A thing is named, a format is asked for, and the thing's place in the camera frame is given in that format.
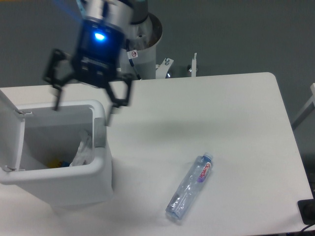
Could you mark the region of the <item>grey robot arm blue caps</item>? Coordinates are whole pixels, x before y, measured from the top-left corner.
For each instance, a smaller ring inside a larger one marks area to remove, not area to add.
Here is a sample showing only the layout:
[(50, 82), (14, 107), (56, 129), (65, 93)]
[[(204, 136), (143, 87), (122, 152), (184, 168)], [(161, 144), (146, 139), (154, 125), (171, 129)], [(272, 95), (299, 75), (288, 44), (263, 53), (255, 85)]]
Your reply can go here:
[(130, 0), (79, 0), (83, 16), (74, 54), (53, 49), (43, 80), (56, 90), (53, 110), (59, 109), (63, 87), (72, 80), (104, 89), (115, 109), (129, 105), (131, 73), (118, 74), (120, 51), (128, 46), (127, 32), (134, 13)]

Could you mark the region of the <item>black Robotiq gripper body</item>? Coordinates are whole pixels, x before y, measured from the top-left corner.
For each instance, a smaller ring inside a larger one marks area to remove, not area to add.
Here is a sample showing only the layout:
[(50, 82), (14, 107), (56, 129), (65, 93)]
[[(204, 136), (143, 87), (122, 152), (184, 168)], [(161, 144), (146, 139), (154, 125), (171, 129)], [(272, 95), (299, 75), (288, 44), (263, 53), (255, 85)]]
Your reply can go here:
[(105, 88), (116, 79), (116, 66), (125, 35), (118, 29), (83, 20), (72, 68), (80, 82)]

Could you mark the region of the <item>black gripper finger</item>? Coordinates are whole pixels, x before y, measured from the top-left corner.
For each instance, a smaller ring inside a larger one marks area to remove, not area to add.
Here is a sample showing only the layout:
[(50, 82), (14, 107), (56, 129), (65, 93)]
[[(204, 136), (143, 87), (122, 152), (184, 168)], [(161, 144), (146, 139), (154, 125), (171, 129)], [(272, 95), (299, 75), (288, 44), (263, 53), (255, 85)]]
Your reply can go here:
[[(129, 106), (129, 100), (132, 91), (132, 83), (134, 81), (134, 75), (131, 73), (121, 73), (114, 81), (107, 82), (105, 84), (105, 91), (108, 95), (108, 98), (111, 102), (109, 107), (109, 112), (106, 117), (106, 126), (111, 125), (111, 120), (113, 114), (116, 113), (116, 110), (120, 107), (127, 107)], [(112, 84), (114, 82), (121, 82), (125, 86), (124, 93), (121, 96), (117, 96)]]
[(67, 75), (57, 78), (58, 69), (61, 62), (67, 61), (69, 62), (71, 59), (71, 55), (60, 50), (53, 49), (48, 60), (47, 66), (44, 70), (43, 80), (50, 84), (52, 88), (55, 90), (55, 104), (53, 106), (53, 110), (57, 111), (59, 109), (59, 104), (61, 101), (61, 96), (63, 92), (63, 87), (67, 85), (70, 81), (75, 79), (75, 73), (70, 72)]

